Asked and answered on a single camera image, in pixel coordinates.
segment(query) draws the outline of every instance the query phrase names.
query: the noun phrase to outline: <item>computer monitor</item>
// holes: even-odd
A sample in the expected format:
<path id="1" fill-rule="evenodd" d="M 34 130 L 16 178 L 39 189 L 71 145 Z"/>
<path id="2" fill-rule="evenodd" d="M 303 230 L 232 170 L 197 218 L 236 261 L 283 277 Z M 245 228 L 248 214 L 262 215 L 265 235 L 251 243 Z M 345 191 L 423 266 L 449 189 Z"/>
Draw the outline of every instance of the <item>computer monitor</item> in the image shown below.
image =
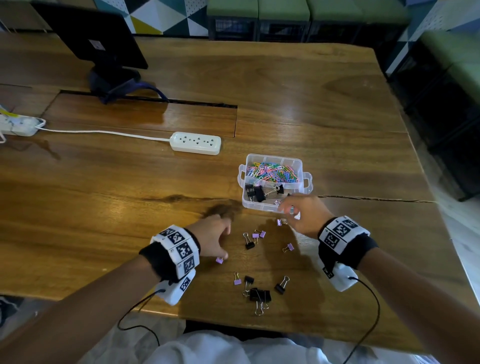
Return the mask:
<path id="1" fill-rule="evenodd" d="M 148 64 L 120 14 L 40 1 L 31 4 L 75 56 L 95 64 L 89 75 L 93 93 L 121 96 L 140 82 L 137 70 L 123 66 L 147 69 Z"/>

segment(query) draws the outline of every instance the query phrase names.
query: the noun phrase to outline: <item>white shirt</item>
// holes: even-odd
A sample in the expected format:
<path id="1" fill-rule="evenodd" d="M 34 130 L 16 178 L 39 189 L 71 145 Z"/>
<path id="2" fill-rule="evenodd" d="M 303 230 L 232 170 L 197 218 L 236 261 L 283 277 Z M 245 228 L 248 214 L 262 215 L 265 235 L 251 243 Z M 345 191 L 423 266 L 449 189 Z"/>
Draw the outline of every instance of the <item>white shirt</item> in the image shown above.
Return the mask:
<path id="1" fill-rule="evenodd" d="M 240 341 L 216 331 L 196 331 L 158 347 L 145 364 L 331 364 L 318 348 L 290 339 Z"/>

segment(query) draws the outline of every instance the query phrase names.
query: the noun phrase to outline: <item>gray floor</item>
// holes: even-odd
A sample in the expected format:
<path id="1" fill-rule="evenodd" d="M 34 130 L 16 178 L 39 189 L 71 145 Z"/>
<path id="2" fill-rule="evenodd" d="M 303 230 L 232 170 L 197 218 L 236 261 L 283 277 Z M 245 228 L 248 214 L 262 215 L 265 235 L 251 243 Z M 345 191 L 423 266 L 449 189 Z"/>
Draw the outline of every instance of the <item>gray floor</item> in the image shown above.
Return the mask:
<path id="1" fill-rule="evenodd" d="M 419 160 L 427 180 L 439 204 L 442 216 L 452 237 L 460 260 L 470 280 L 472 288 L 480 297 L 480 199 L 473 198 L 466 202 L 458 202 L 453 196 L 458 194 L 451 178 L 426 150 L 425 145 L 418 138 L 416 131 L 406 120 L 412 142 L 417 150 Z M 3 328 L 0 328 L 0 340 L 8 336 L 13 330 L 21 326 L 30 318 L 51 303 L 26 299 L 21 310 L 9 318 Z M 126 318 L 125 325 L 142 324 L 153 329 L 161 343 L 175 339 L 181 335 L 185 322 L 183 320 L 158 317 L 146 313 L 132 313 Z M 305 346 L 321 347 L 333 364 L 341 363 L 353 347 L 352 344 L 319 338 L 308 338 L 303 335 L 293 335 L 292 339 Z M 155 349 L 156 342 L 153 336 L 145 330 L 135 329 L 128 332 L 112 330 L 80 361 L 87 363 L 142 363 Z M 349 363 L 377 364 L 377 363 L 411 363 L 421 362 L 413 355 L 396 353 L 387 350 L 361 348 Z"/>

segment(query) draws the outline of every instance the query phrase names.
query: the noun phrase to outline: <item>wooden table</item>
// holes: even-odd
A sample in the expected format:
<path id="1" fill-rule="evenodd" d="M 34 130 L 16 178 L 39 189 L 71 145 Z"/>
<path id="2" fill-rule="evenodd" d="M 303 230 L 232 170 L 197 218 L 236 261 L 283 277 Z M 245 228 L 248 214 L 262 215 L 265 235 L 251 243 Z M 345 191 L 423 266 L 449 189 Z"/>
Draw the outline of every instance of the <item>wooden table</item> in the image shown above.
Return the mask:
<path id="1" fill-rule="evenodd" d="M 334 213 L 351 216 L 386 251 L 478 308 L 371 49 L 137 42 L 150 65 L 143 79 L 168 97 L 237 108 L 139 100 L 104 106 L 91 96 L 59 94 L 88 91 L 91 64 L 54 36 L 6 34 L 0 35 L 0 103 L 42 115 L 52 129 L 216 134 L 220 154 L 173 152 L 161 142 L 104 134 L 8 136 L 0 147 L 0 292 L 62 299 L 135 256 L 160 229 L 189 224 L 219 203 L 238 206 L 238 166 L 248 153 L 258 153 L 302 159 L 313 175 L 313 193 L 338 196 L 325 199 Z M 361 285 L 335 291 L 308 257 L 311 246 L 283 253 L 295 238 L 275 218 L 242 209 L 224 241 L 230 259 L 218 265 L 203 258 L 178 305 L 154 299 L 146 309 L 357 341 L 375 320 L 371 293 Z M 242 234 L 254 229 L 267 235 L 247 251 Z M 243 286 L 232 283 L 234 272 L 272 291 L 265 315 L 254 315 Z M 284 275 L 290 282 L 280 296 L 273 287 Z M 380 323 L 366 343 L 421 351 L 381 304 Z"/>

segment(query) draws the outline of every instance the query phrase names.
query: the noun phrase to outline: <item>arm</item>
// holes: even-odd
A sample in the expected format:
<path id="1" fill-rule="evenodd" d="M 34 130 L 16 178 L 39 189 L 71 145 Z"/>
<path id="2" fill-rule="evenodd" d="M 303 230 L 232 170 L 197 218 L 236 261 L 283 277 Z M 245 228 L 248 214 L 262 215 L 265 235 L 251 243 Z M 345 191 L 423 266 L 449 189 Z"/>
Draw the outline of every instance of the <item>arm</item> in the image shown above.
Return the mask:
<path id="1" fill-rule="evenodd" d="M 228 254 L 218 242 L 230 219 L 210 216 L 189 225 L 201 255 Z M 3 363 L 76 363 L 161 278 L 139 255 L 58 302 L 0 344 Z"/>
<path id="2" fill-rule="evenodd" d="M 291 206 L 295 214 L 301 212 L 300 220 L 288 213 Z M 318 197 L 302 194 L 284 199 L 279 211 L 286 212 L 291 227 L 314 239 L 334 217 Z M 365 275 L 438 361 L 442 364 L 479 362 L 479 315 L 380 248 L 367 251 L 354 268 Z"/>

